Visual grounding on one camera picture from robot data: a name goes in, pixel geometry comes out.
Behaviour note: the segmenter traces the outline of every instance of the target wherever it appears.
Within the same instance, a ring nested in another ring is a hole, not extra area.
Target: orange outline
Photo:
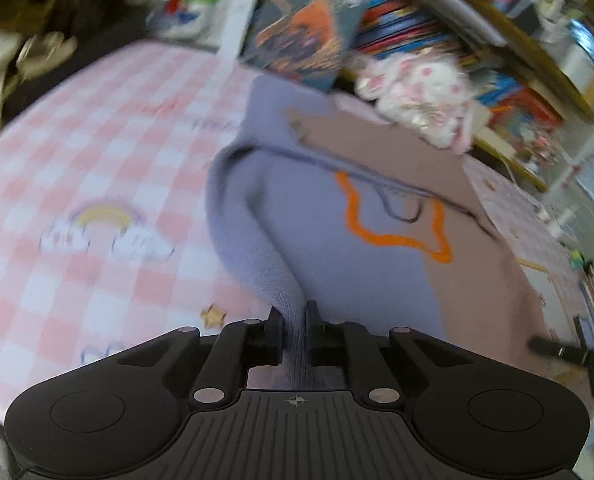
[[[431,198],[433,216],[432,216],[432,232],[439,240],[439,251],[433,251],[426,244],[402,235],[378,235],[366,229],[360,220],[360,210],[362,208],[362,198],[357,189],[350,182],[350,178],[345,171],[337,171],[334,174],[337,183],[346,194],[348,199],[348,209],[346,210],[346,225],[348,230],[355,236],[361,238],[364,242],[377,247],[393,247],[403,246],[418,249],[428,254],[433,260],[440,264],[449,264],[452,261],[452,248],[446,239],[443,231],[445,221],[445,211],[443,203],[436,198]]]

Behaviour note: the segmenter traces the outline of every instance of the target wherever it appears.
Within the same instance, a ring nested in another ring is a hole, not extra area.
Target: gold star
[[[203,319],[204,328],[223,328],[224,320],[226,319],[227,311],[219,308],[212,303],[208,308],[202,310],[199,317]]]

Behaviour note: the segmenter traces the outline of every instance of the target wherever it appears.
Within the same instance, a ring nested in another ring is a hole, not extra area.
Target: pink fabric
[[[23,390],[84,363],[179,326],[218,332],[200,318],[211,303],[227,311],[226,322],[267,317],[269,306],[218,262],[203,208],[206,170],[238,132],[256,74],[210,54],[139,43],[69,79],[3,133],[0,420]],[[498,208],[489,214],[513,250],[548,266],[564,306],[579,309],[562,249],[529,217],[517,188],[477,161],[465,165],[484,207]],[[155,230],[173,253],[114,253],[123,219]],[[85,225],[88,248],[50,248],[56,221]]]

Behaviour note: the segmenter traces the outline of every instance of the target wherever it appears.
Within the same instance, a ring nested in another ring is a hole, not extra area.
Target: lavender cloth
[[[283,314],[287,374],[299,386],[306,300],[316,300],[327,320],[358,322],[375,334],[405,325],[442,338],[443,329],[418,251],[376,247],[349,232],[334,172],[350,174],[362,196],[362,222],[378,232],[405,234],[383,200],[411,189],[301,146],[286,117],[290,108],[332,112],[320,92],[269,75],[254,81],[241,132],[208,175],[206,210],[226,268]]]

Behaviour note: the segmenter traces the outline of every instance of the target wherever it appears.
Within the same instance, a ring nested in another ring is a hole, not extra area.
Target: plush toy
[[[437,148],[456,153],[470,148],[472,90],[451,56],[424,50],[375,60],[357,79],[356,93],[376,100],[381,115],[412,128]]]

